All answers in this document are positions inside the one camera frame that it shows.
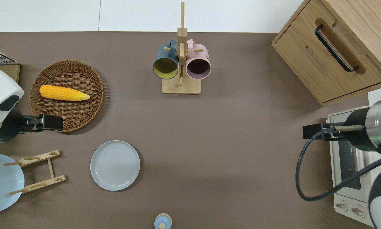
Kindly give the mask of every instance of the wooden cabinet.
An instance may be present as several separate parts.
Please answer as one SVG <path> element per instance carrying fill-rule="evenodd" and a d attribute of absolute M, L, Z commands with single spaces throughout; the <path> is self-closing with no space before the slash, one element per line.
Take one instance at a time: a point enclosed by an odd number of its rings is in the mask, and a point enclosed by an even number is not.
<path fill-rule="evenodd" d="M 381 87 L 381 0 L 305 0 L 272 42 L 323 106 Z"/>

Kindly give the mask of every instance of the blue mug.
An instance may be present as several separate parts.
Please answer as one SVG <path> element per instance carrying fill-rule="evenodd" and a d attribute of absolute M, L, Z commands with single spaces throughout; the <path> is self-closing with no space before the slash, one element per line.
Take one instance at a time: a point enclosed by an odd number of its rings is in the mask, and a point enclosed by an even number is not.
<path fill-rule="evenodd" d="M 179 58 L 176 53 L 178 42 L 172 39 L 169 44 L 161 45 L 158 49 L 157 56 L 152 69 L 157 77 L 168 80 L 176 77 L 179 68 Z"/>

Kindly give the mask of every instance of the pink mug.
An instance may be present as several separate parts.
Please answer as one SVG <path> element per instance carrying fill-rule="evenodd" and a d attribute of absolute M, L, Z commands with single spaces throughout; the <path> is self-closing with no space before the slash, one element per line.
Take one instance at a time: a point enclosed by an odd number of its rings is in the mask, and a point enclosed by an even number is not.
<path fill-rule="evenodd" d="M 204 45 L 195 44 L 193 39 L 188 40 L 188 54 L 186 55 L 186 74 L 195 80 L 206 78 L 212 71 L 208 50 Z"/>

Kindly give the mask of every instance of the wooden base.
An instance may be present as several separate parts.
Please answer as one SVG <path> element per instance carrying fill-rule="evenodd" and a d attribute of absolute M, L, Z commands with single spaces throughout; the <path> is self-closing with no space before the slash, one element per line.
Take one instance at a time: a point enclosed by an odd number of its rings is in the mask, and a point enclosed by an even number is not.
<path fill-rule="evenodd" d="M 182 86 L 179 85 L 180 76 L 170 80 L 163 80 L 162 90 L 165 94 L 200 94 L 202 92 L 202 80 L 195 80 L 189 76 L 182 77 Z"/>
<path fill-rule="evenodd" d="M 55 150 L 52 152 L 48 152 L 48 153 L 33 156 L 33 157 L 22 158 L 21 160 L 13 162 L 13 163 L 3 164 L 3 166 L 19 165 L 20 167 L 24 167 L 24 166 L 27 166 L 30 164 L 34 164 L 36 162 L 47 160 L 48 165 L 49 165 L 49 172 L 51 173 L 51 177 L 52 177 L 51 179 L 25 186 L 23 189 L 12 191 L 12 192 L 8 193 L 8 195 L 12 195 L 12 194 L 19 193 L 19 192 L 27 193 L 27 192 L 30 192 L 33 190 L 40 189 L 42 187 L 46 187 L 46 186 L 51 185 L 51 184 L 55 184 L 55 183 L 58 183 L 61 181 L 66 181 L 65 175 L 55 177 L 54 173 L 53 173 L 51 158 L 53 158 L 55 156 L 59 156 L 59 155 L 61 155 L 59 150 Z"/>

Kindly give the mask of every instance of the oven knob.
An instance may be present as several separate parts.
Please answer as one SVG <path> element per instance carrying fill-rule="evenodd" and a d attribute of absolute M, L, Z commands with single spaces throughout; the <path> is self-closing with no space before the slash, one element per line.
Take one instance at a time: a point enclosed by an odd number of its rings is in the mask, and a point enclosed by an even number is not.
<path fill-rule="evenodd" d="M 357 206 L 357 208 L 352 208 L 352 212 L 354 212 L 356 215 L 362 218 L 366 217 L 364 208 L 362 206 Z"/>
<path fill-rule="evenodd" d="M 336 207 L 338 208 L 341 208 L 342 210 L 344 210 L 345 212 L 347 212 L 347 204 L 346 204 L 346 201 L 342 200 L 341 203 L 337 203 L 335 204 Z"/>

